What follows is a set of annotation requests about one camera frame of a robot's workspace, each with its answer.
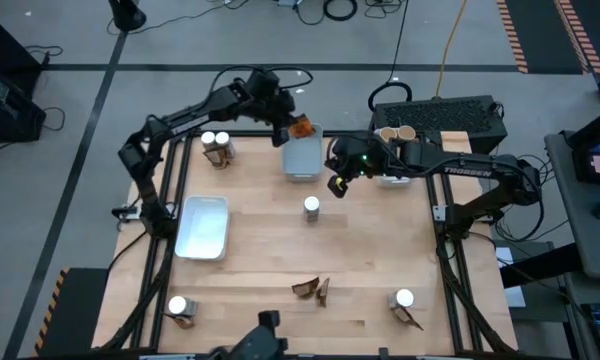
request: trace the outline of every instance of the table leg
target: table leg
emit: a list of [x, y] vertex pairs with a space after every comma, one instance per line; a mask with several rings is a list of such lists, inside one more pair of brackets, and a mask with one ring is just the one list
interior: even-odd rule
[[576, 244], [571, 243], [513, 265], [504, 266], [500, 268], [500, 276], [507, 289], [579, 270], [582, 270], [582, 261]]

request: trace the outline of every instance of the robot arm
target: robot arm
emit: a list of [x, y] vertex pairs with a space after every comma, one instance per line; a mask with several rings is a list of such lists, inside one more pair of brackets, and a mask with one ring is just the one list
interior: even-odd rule
[[[140, 219], [147, 232], [160, 238], [175, 234], [177, 223], [162, 204], [153, 183], [154, 169], [161, 159], [162, 147], [212, 121], [237, 120], [247, 116], [272, 125], [272, 143], [279, 147], [288, 140], [287, 127], [295, 118], [295, 103], [289, 91], [279, 87], [280, 79], [263, 69], [253, 70], [249, 79], [235, 79], [231, 84], [211, 92], [201, 103], [171, 115], [150, 115], [143, 128], [133, 133], [118, 156], [138, 186], [142, 199]], [[143, 143], [148, 143], [145, 150]]]
[[537, 169], [512, 155], [490, 156], [446, 152], [421, 141], [393, 139], [389, 144], [379, 136], [360, 132], [333, 140], [325, 166], [336, 175], [328, 183], [336, 197], [347, 192], [347, 183], [360, 176], [425, 177], [450, 174], [495, 179], [498, 186], [473, 201], [451, 204], [444, 209], [447, 233], [465, 238], [473, 222], [488, 216], [492, 221], [502, 218], [501, 208], [531, 205], [541, 199], [540, 176]]

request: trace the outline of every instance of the orange object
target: orange object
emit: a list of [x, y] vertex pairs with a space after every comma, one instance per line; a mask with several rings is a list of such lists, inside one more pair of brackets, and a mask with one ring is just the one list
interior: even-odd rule
[[302, 139], [313, 135], [316, 130], [311, 125], [309, 118], [302, 114], [296, 117], [296, 123], [289, 128], [289, 133], [296, 139]]

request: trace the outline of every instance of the wooden table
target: wooden table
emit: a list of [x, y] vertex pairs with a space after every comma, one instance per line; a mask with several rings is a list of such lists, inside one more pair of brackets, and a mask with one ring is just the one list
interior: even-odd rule
[[[447, 150], [470, 150], [465, 133], [446, 133], [443, 139]], [[229, 199], [227, 256], [221, 262], [174, 258], [167, 299], [183, 295], [200, 307], [194, 328], [181, 330], [163, 320], [160, 352], [205, 353], [234, 345], [257, 325], [259, 311], [275, 309], [282, 318], [278, 336], [289, 339], [290, 354], [377, 354], [379, 347], [392, 355], [453, 354], [424, 179], [403, 189], [381, 189], [375, 179], [358, 179], [344, 199], [337, 199], [327, 189], [327, 169], [317, 183], [287, 182], [280, 171], [281, 150], [272, 148], [270, 139], [236, 138], [234, 145], [235, 162], [218, 171], [194, 141], [185, 198]], [[170, 196], [177, 175], [175, 171]], [[159, 182], [161, 177], [159, 168], [154, 178]], [[481, 193], [477, 179], [452, 177], [451, 183], [458, 203]], [[302, 202], [311, 195], [321, 201], [320, 218], [313, 225], [302, 216]], [[129, 199], [135, 197], [132, 187]], [[139, 223], [125, 226], [116, 251], [142, 230]], [[488, 234], [485, 225], [473, 230]], [[108, 340], [136, 304], [148, 243], [147, 236], [113, 269], [94, 346]], [[477, 306], [505, 342], [517, 347], [492, 244], [475, 237], [464, 248]], [[331, 279], [327, 308], [291, 292], [291, 285], [315, 276]], [[390, 314], [387, 295], [400, 288], [414, 293], [411, 313], [424, 331], [399, 324]], [[464, 309], [457, 304], [464, 347], [470, 349]], [[152, 305], [143, 345], [148, 344], [153, 311]]]

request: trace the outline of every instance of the yellow cable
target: yellow cable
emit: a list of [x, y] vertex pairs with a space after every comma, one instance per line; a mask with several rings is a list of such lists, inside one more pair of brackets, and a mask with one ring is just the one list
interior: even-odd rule
[[440, 75], [438, 76], [438, 86], [436, 87], [436, 97], [440, 96], [440, 86], [442, 85], [442, 75], [444, 74], [444, 64], [447, 62], [447, 54], [449, 53], [449, 48], [451, 47], [451, 43], [453, 42], [453, 37], [456, 35], [456, 29], [458, 29], [458, 24], [460, 23], [460, 18], [462, 18], [462, 14], [464, 13], [464, 8], [467, 6], [467, 0], [462, 0], [462, 7], [460, 7], [460, 12], [458, 12], [458, 17], [456, 18], [455, 24], [453, 24], [453, 29], [451, 30], [451, 35], [449, 36], [449, 40], [447, 41], [447, 46], [444, 48], [444, 55], [442, 56], [442, 64], [440, 65]]

